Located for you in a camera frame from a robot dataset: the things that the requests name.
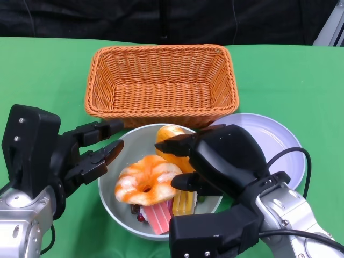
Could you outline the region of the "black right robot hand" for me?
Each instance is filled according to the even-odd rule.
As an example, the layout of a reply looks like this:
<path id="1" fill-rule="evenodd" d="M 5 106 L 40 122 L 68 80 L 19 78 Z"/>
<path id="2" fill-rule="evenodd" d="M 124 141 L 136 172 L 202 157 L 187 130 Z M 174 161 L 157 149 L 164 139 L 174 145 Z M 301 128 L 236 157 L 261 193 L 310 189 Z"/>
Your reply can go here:
<path id="1" fill-rule="evenodd" d="M 249 207 L 257 198 L 252 185 L 270 175 L 259 144 L 248 131 L 234 124 L 159 140 L 155 147 L 164 154 L 189 159 L 193 172 L 177 176 L 171 184 L 200 196 L 226 194 Z"/>

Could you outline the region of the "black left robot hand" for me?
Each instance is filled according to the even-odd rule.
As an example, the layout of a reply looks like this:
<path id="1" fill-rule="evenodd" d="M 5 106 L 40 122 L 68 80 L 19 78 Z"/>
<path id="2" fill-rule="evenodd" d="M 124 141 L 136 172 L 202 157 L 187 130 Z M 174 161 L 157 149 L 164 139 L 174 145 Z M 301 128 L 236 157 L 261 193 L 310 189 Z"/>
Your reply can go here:
<path id="1" fill-rule="evenodd" d="M 49 183 L 56 198 L 53 219 L 65 211 L 66 199 L 82 184 L 89 184 L 108 171 L 108 165 L 120 154 L 123 140 L 115 140 L 97 151 L 80 154 L 81 147 L 88 147 L 110 138 L 124 128 L 120 120 L 92 122 L 58 135 L 51 157 Z"/>

